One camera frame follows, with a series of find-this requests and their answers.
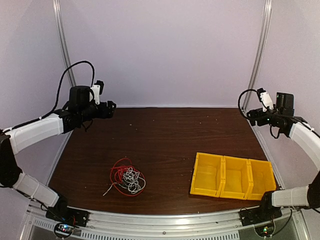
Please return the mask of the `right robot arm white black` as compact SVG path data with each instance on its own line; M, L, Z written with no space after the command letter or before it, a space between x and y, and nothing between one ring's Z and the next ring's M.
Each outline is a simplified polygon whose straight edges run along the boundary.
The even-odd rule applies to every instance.
M262 105L244 113L240 107L244 94L253 92ZM247 89L238 97L238 109L242 117L251 126L269 126L269 133L274 139L281 134L295 142L320 169L320 135L300 116L294 116L294 95L278 92L276 102L273 103L269 93L263 88ZM261 204L256 210L259 220L268 220L279 208L294 207L313 209L319 212L320 207L320 174L313 181L303 187L283 190L270 190L263 194Z

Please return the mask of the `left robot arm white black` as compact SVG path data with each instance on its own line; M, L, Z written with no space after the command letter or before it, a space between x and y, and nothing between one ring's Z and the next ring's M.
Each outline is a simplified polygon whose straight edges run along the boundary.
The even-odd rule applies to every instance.
M61 109L47 116L7 128L0 133L0 185L11 188L35 199L47 207L61 222L72 218L72 211L56 191L26 174L18 166L15 156L22 150L53 136L69 133L94 119L110 119L117 105L113 101L102 102L103 82L92 86L74 86L69 100Z

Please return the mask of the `middle yellow bin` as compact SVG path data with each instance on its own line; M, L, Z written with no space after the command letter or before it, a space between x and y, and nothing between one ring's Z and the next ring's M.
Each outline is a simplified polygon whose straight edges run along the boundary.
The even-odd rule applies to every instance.
M221 198L247 200L253 187L247 158L223 157L223 186Z

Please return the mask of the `yellow bin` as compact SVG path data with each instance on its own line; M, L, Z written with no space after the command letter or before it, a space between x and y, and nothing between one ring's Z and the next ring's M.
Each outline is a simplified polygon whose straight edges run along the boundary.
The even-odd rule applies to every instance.
M277 184L269 161L249 159L253 187L248 200L260 201L265 192L275 191Z
M223 157L223 186L221 198L247 200L253 187L247 158Z
M219 198L224 183L223 163L222 155L197 152L189 193Z

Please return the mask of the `right yellow bin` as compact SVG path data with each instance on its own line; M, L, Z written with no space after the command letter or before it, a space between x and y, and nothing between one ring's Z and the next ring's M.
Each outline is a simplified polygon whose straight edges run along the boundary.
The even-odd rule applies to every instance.
M249 159L253 187L248 200L260 201L265 192L275 191L277 184L269 161Z

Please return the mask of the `left yellow bin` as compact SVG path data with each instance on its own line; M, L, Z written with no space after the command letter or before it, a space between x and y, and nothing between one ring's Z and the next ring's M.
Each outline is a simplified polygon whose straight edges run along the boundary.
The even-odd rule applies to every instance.
M223 163L222 155L197 152L189 193L219 198L224 183Z

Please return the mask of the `right circuit board with leds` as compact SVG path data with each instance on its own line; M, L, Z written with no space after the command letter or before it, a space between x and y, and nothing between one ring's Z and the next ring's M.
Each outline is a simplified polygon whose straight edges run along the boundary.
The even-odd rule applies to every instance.
M272 235L275 231L275 226L271 223L257 225L254 227L255 233L262 238L267 238Z

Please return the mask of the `circuit board with leds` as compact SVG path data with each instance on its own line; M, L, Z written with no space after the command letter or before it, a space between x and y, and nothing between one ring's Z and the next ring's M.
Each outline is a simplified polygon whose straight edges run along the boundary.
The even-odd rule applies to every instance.
M59 222L54 226L53 233L58 238L68 238L73 234L74 229L75 228L72 226L69 226L65 223Z
M272 235L275 231L275 226L271 223L257 225L254 227L255 233L262 238L267 238Z

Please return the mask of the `left circuit board with leds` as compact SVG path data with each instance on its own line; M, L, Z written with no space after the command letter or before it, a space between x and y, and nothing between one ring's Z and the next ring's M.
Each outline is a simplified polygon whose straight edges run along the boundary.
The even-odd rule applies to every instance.
M68 238L73 234L74 229L75 228L72 226L69 226L65 223L59 222L54 226L53 233L58 238Z

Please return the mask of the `right aluminium frame post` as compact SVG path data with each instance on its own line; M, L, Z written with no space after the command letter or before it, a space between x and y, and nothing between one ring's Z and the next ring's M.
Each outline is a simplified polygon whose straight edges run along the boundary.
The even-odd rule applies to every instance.
M253 63L249 84L248 84L248 89L254 89L258 79L258 74L261 67L261 63L262 63L263 53L264 53L264 49L266 46L269 29L270 29L270 23L271 23L271 17L272 17L272 2L273 2L272 0L264 1L259 41L257 45L255 60Z

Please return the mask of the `aluminium frame post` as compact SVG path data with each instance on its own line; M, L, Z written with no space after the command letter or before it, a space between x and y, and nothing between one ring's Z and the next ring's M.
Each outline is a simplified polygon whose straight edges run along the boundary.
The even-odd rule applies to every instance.
M259 41L257 45L255 60L253 63L249 84L248 84L248 89L254 89L258 79L258 74L261 67L261 63L262 63L263 53L264 53L264 49L266 46L269 29L270 29L270 23L271 23L271 17L272 17L272 2L273 2L272 0L264 1Z
M64 23L63 23L63 17L62 17L62 10L61 10L61 1L60 0L53 0L53 14L56 22L56 28L62 53L62 60L64 63L64 66L68 68L71 65L68 46L67 46L67 40L64 30Z

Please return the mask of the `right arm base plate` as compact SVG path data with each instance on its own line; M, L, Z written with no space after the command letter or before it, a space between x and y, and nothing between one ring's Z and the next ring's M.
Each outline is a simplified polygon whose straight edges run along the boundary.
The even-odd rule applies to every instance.
M280 208L271 211L262 211L260 207L241 208L239 211L239 218L243 227L268 222L280 218L282 215Z

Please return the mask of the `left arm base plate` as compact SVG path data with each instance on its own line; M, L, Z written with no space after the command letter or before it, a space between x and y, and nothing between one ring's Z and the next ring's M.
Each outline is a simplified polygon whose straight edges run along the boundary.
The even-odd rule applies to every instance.
M58 213L55 213L52 207L49 207L46 211L45 217L73 227L86 227L89 218L89 212L68 207L66 213L61 216Z

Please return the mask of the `left aluminium frame post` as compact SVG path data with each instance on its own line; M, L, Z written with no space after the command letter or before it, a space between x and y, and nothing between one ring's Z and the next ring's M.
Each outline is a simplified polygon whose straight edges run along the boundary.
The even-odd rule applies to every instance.
M67 40L64 30L64 23L63 23L63 17L62 17L62 10L61 10L61 1L60 0L53 0L53 14L56 22L56 28L62 53L62 60L64 63L64 66L68 68L71 65L68 46L67 46Z

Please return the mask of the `front aluminium rail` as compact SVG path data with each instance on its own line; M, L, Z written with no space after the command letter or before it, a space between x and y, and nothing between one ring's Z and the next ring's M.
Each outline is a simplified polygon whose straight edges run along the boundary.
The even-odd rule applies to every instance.
M273 222L244 226L240 211L245 208L213 213L143 215L88 211L85 227L76 228L66 240L311 240L301 211L282 209ZM54 234L57 221L46 218L38 204L30 203L19 240L58 240ZM262 224L275 224L270 238L256 230Z

